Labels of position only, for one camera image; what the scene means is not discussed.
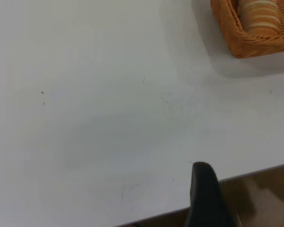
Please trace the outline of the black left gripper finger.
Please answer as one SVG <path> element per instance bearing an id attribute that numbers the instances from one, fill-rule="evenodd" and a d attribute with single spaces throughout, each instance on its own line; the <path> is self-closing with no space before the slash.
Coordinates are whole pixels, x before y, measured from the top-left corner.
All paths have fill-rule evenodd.
<path id="1" fill-rule="evenodd" d="M 184 226 L 241 226 L 239 218 L 230 211 L 214 169 L 206 162 L 192 165 L 190 207 Z"/>

